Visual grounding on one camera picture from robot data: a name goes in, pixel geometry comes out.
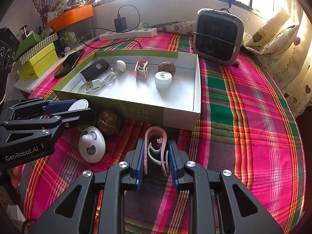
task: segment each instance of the black speaker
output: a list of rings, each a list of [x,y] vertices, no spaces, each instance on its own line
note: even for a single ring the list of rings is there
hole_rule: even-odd
[[[10,28],[0,29],[0,107],[3,104],[7,75],[12,70],[13,60],[19,46],[19,40]]]

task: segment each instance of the orange tray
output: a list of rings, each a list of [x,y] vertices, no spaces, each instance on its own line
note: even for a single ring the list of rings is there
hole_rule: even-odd
[[[54,32],[62,30],[63,28],[79,22],[83,19],[93,16],[93,7],[91,4],[82,7],[74,8],[66,11],[56,18],[47,22],[46,27],[51,27]]]

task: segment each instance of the white egg-shaped toy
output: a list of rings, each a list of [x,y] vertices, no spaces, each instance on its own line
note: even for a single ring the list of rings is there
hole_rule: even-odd
[[[85,161],[99,162],[105,153],[105,140],[101,131],[96,127],[86,128],[80,136],[78,148]]]
[[[127,65],[126,65],[126,63],[124,61],[118,60],[116,62],[116,66],[120,69],[121,72],[125,72],[126,71]]]

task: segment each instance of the blue gripper pad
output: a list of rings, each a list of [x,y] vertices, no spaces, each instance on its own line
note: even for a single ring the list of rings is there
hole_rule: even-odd
[[[74,102],[76,102],[76,100],[50,102],[46,108],[43,109],[43,114],[51,116],[53,113],[66,112]]]
[[[178,187],[179,185],[179,180],[178,180],[178,174],[177,174],[177,163],[174,158],[174,151],[172,149],[171,142],[167,142],[168,145],[168,161],[169,161],[169,169],[171,172],[171,178],[172,178],[172,183],[174,184],[175,188]]]
[[[144,140],[141,145],[140,156],[138,159],[137,183],[136,183],[137,189],[139,189],[142,184],[143,170],[144,170]]]

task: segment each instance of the green box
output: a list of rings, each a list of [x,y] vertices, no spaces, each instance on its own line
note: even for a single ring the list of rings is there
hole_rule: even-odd
[[[99,89],[86,91],[79,72],[104,57],[112,68],[123,60],[127,69],[117,79]],[[147,80],[135,79],[134,67],[138,60],[149,62]],[[159,90],[155,86],[158,65],[171,61],[176,66],[170,88]],[[110,69],[99,75],[104,79]],[[159,50],[98,51],[84,59],[54,88],[60,100],[87,99],[89,107],[99,113],[115,111],[121,117],[151,124],[193,131],[201,109],[199,62],[196,54]]]
[[[17,61],[24,53],[26,53],[29,49],[31,49],[41,41],[43,41],[43,37],[41,37],[40,35],[34,32],[30,34],[19,44],[14,61]]]

